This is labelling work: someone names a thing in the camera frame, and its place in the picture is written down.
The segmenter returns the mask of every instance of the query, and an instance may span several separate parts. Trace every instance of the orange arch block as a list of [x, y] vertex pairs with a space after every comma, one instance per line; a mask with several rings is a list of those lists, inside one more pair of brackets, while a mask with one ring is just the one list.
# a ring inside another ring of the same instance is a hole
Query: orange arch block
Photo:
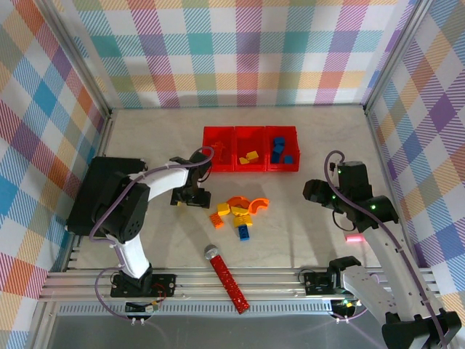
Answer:
[[243, 209], [248, 209], [248, 206], [250, 205], [250, 200], [248, 200], [245, 196], [233, 196], [230, 198], [227, 203], [231, 206], [240, 206]]
[[256, 214], [259, 209], [267, 209], [270, 200], [267, 198], [256, 198], [248, 206], [248, 213]]

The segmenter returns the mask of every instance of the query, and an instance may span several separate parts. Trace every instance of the plaid wall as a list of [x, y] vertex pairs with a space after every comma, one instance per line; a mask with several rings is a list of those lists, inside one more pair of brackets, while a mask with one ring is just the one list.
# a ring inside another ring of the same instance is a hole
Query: plaid wall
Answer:
[[360, 103], [413, 2], [54, 1], [117, 108]]
[[0, 348], [22, 348], [103, 117], [32, 0], [0, 8]]
[[409, 234], [465, 324], [465, 0], [436, 0], [374, 107]]

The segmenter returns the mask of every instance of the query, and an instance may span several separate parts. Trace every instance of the white floor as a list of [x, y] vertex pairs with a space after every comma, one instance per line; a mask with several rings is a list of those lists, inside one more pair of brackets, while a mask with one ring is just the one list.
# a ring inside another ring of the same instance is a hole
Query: white floor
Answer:
[[[210, 209], [170, 206], [171, 193], [149, 204], [141, 239], [154, 267], [204, 267], [208, 244], [216, 244], [230, 267], [327, 266], [335, 257], [354, 255], [366, 266], [379, 265], [366, 243], [348, 244], [334, 226], [331, 211], [305, 201], [306, 181], [323, 179], [323, 161], [339, 149], [346, 160], [363, 161], [374, 195], [389, 195], [363, 110], [357, 106], [298, 108], [206, 108], [119, 111], [108, 156], [145, 159], [149, 167], [172, 156], [188, 158], [202, 144], [206, 125], [295, 125], [301, 150], [297, 173], [213, 173], [204, 187], [211, 191]], [[251, 239], [239, 241], [233, 216], [215, 230], [209, 215], [232, 196], [267, 197], [270, 208], [253, 216]], [[342, 216], [345, 228], [351, 224]], [[114, 251], [84, 240], [79, 268], [116, 264]]]

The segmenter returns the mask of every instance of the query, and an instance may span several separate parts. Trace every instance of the blue block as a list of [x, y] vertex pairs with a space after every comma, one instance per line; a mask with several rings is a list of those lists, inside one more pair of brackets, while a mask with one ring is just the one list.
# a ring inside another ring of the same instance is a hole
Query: blue block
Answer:
[[239, 239], [241, 241], [247, 241], [250, 239], [250, 235], [248, 234], [247, 225], [239, 225]]
[[279, 159], [280, 159], [281, 155], [278, 154], [278, 153], [275, 153], [274, 151], [272, 152], [271, 154], [271, 163], [272, 164], [279, 164]]
[[278, 144], [275, 145], [275, 148], [273, 149], [274, 153], [282, 154], [284, 151], [284, 145]]
[[284, 146], [284, 137], [275, 137], [275, 139], [273, 140], [273, 144], [281, 144], [282, 146]]
[[293, 164], [294, 163], [294, 158], [292, 155], [285, 155], [284, 156], [284, 164]]

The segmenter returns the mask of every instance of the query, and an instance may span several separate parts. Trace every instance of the orange block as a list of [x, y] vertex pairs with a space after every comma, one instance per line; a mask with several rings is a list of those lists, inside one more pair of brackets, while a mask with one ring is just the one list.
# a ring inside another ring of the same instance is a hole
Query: orange block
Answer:
[[256, 198], [248, 206], [248, 213], [256, 214], [259, 209], [267, 209], [269, 203], [267, 198]]
[[245, 196], [233, 196], [227, 201], [227, 203], [231, 207], [240, 206], [243, 209], [248, 209], [248, 206], [250, 205], [250, 200], [248, 200]]
[[223, 225], [225, 225], [225, 222], [221, 219], [218, 213], [213, 213], [210, 216], [210, 221], [213, 223], [213, 226], [218, 229], [221, 228]]

